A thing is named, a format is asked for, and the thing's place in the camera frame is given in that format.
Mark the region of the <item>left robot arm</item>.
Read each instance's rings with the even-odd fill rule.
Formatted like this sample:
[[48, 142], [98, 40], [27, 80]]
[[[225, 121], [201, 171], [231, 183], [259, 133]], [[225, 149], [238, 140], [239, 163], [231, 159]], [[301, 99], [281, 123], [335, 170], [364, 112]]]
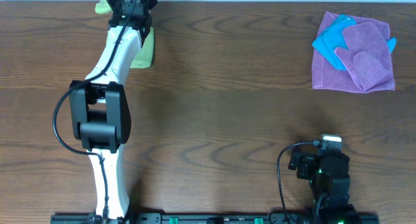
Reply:
[[95, 68], [70, 86], [73, 134], [91, 161], [97, 206], [91, 223], [125, 223], [129, 197], [124, 179], [124, 149], [131, 115], [124, 84], [135, 58], [149, 51], [148, 13], [113, 14], [107, 41]]

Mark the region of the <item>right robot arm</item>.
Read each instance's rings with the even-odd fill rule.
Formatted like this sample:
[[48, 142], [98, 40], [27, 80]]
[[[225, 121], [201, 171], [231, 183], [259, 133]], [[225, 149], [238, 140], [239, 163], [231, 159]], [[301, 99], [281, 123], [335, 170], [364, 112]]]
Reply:
[[296, 218], [297, 223], [361, 224], [356, 209], [349, 203], [349, 156], [340, 150], [307, 153], [299, 147], [292, 152], [288, 165], [299, 179], [309, 181], [313, 208]]

